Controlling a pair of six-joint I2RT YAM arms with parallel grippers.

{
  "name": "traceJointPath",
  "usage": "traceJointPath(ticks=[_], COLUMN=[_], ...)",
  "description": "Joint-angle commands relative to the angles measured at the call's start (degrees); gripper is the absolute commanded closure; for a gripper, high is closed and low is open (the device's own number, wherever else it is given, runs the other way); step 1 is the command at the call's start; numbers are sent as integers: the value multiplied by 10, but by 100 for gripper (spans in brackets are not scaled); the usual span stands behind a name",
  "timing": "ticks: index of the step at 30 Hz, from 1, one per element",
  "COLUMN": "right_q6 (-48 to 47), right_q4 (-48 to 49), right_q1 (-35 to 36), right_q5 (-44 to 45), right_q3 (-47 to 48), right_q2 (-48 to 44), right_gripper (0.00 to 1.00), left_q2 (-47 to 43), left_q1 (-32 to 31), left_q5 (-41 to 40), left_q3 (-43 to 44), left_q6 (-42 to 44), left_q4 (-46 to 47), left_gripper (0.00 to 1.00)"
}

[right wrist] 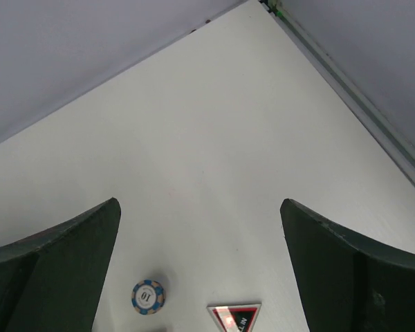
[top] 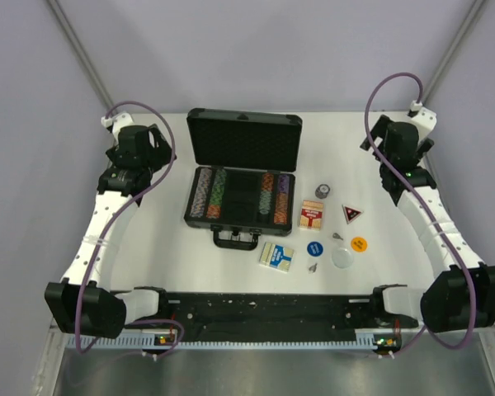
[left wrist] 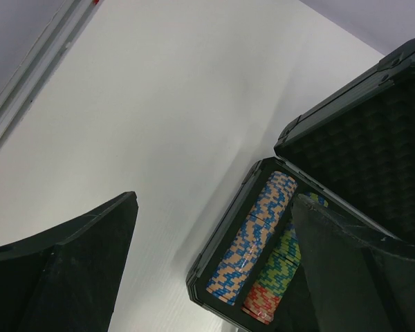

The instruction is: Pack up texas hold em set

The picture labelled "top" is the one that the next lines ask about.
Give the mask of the triangular all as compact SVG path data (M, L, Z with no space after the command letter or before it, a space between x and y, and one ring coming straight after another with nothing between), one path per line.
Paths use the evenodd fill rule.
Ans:
M342 204L342 211L347 224L351 224L364 213L362 208L347 204Z

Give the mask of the stack of poker chips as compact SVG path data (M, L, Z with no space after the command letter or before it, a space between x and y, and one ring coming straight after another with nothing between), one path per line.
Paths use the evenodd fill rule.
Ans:
M328 198L330 192L331 192L330 186L328 184L323 183L316 187L314 194L318 199L324 200Z

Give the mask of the yellow big blind button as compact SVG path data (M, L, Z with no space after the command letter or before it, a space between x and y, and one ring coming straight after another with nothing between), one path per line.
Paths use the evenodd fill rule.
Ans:
M351 245L351 248L355 252L365 252L367 250L367 248L368 248L367 241L363 237L360 237L360 236L354 237L351 240L350 245Z

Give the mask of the red playing card box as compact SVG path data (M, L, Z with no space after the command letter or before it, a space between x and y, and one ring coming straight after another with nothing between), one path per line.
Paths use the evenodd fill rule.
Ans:
M299 226L303 229L320 230L323 224L323 212L322 202L304 200L300 211Z

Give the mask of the clear round dealer button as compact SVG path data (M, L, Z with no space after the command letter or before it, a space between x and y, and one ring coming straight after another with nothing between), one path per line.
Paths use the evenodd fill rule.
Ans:
M353 263L351 252L344 247L335 247L332 250L331 259L333 265L339 269L347 269Z

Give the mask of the blue small blind button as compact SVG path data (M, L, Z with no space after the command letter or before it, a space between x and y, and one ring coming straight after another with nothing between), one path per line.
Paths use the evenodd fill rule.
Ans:
M318 241L312 241L307 246L307 252L311 257L320 257L323 254L323 245Z

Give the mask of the blue playing card box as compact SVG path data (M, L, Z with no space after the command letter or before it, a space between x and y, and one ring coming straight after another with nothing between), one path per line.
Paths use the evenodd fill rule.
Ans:
M259 264L277 271L289 272L295 250L275 243L265 243Z

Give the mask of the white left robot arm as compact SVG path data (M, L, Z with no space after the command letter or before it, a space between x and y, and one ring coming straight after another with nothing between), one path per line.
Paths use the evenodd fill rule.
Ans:
M111 273L153 175L171 168L175 157L156 125L140 125L127 112L104 116L101 123L115 140L106 152L111 165L98 179L92 217L78 251L61 280L46 286L45 302L61 332L116 338L138 319L156 328L170 319L160 289L138 286L115 293Z

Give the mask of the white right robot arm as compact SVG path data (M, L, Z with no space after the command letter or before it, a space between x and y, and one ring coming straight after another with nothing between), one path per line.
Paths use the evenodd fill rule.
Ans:
M386 287L383 298L370 303L368 314L381 327L400 314L423 322L434 333L488 328L495 324L495 266L487 265L467 244L435 180L419 164L434 144L419 132L435 125L436 116L427 109L407 121L381 115L361 144L380 162L381 185L411 224L434 277L425 290Z

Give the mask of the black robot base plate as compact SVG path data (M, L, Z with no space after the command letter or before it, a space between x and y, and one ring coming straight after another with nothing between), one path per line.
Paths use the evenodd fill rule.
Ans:
M185 341L350 341L358 329L398 321L370 295L174 293L160 297L157 318L185 328Z

